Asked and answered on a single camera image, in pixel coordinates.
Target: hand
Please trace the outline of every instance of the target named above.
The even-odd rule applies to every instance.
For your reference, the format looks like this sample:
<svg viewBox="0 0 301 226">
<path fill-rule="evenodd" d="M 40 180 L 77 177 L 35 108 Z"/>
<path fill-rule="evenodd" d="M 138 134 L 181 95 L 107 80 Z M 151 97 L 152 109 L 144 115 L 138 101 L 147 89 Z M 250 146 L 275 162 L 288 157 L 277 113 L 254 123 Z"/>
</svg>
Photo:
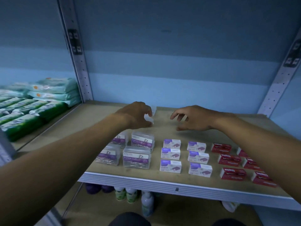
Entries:
<svg viewBox="0 0 301 226">
<path fill-rule="evenodd" d="M 115 112 L 116 115 L 121 115 L 127 121 L 127 129 L 138 129 L 152 127 L 152 122 L 146 121 L 144 115 L 153 115 L 150 106 L 144 102 L 133 102 Z"/>
<path fill-rule="evenodd" d="M 181 121 L 185 115 L 187 116 L 187 118 L 182 124 L 177 127 L 177 131 L 206 131 L 209 129 L 214 129 L 214 124 L 217 119 L 229 115 L 234 116 L 233 114 L 218 112 L 203 108 L 198 105 L 193 105 L 175 110 L 173 114 L 171 114 L 170 119 L 173 120 L 176 116 L 178 116 L 177 121 Z"/>
</svg>

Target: small clear plastic container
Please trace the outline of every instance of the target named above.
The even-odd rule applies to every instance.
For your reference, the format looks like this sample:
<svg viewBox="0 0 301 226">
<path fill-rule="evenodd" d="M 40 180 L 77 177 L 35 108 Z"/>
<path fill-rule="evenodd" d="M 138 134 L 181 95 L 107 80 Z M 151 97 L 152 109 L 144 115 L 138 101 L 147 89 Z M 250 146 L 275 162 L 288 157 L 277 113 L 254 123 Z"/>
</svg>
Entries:
<svg viewBox="0 0 301 226">
<path fill-rule="evenodd" d="M 96 157 L 95 161 L 102 164 L 118 166 L 121 155 L 119 145 L 108 144 Z"/>
<path fill-rule="evenodd" d="M 147 147 L 152 152 L 155 146 L 155 136 L 153 134 L 145 134 L 142 132 L 133 131 L 131 146 Z"/>
<path fill-rule="evenodd" d="M 129 141 L 129 135 L 127 131 L 123 131 L 115 136 L 114 139 L 110 142 L 111 144 L 118 144 L 122 149 L 126 147 Z"/>
<path fill-rule="evenodd" d="M 126 146 L 123 150 L 123 166 L 136 169 L 149 169 L 151 151 L 145 147 Z"/>
</svg>

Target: forearm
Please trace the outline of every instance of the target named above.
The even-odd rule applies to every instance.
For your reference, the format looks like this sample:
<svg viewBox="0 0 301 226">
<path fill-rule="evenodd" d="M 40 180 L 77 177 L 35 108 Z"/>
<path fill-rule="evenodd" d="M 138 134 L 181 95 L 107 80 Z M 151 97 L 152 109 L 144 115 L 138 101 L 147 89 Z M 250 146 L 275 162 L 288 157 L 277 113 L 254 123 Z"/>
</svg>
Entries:
<svg viewBox="0 0 301 226">
<path fill-rule="evenodd" d="M 1 168 L 0 181 L 5 183 L 0 184 L 0 225 L 33 225 L 126 126 L 122 117 L 110 115 Z"/>
<path fill-rule="evenodd" d="M 237 117 L 216 120 L 214 128 L 238 144 L 288 194 L 301 203 L 299 164 L 301 143 L 275 134 Z"/>
</svg>

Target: dark pants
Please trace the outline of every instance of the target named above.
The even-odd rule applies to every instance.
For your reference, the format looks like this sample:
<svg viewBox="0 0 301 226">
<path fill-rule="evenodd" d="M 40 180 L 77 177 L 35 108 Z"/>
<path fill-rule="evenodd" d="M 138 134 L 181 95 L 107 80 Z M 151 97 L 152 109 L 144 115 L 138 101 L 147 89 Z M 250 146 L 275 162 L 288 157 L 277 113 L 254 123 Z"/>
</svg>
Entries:
<svg viewBox="0 0 301 226">
<path fill-rule="evenodd" d="M 127 212 L 118 215 L 109 226 L 151 226 L 150 222 L 137 213 Z M 212 226 L 246 226 L 235 219 L 222 219 Z"/>
</svg>

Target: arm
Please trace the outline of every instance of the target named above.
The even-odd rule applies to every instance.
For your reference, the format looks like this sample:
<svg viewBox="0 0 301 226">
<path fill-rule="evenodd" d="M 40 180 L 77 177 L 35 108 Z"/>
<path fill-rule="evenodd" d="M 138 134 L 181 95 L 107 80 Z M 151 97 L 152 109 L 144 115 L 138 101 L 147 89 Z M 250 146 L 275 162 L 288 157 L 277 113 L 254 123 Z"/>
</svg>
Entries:
<svg viewBox="0 0 301 226">
<path fill-rule="evenodd" d="M 0 225 L 34 225 L 116 135 L 126 129 L 150 127 L 145 114 L 152 116 L 151 108 L 134 102 L 90 128 L 0 168 Z"/>
<path fill-rule="evenodd" d="M 221 113 L 200 106 L 177 109 L 172 115 L 185 122 L 177 130 L 217 129 L 238 144 L 289 195 L 301 203 L 301 142 L 291 137 L 252 125 L 234 114 Z"/>
</svg>

